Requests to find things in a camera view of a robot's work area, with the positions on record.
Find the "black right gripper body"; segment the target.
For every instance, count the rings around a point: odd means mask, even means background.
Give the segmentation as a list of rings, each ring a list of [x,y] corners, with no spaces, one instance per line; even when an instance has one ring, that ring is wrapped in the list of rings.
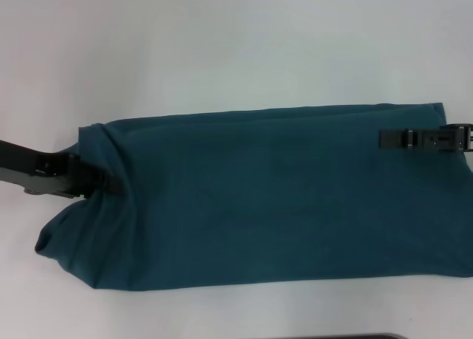
[[[440,129],[447,134],[442,139],[443,151],[472,152],[472,124],[449,124]]]

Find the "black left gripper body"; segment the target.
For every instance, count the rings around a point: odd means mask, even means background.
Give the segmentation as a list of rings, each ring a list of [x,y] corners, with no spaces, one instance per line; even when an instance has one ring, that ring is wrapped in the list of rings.
[[[21,186],[30,195],[79,197],[68,152],[47,153],[1,141],[1,181]]]

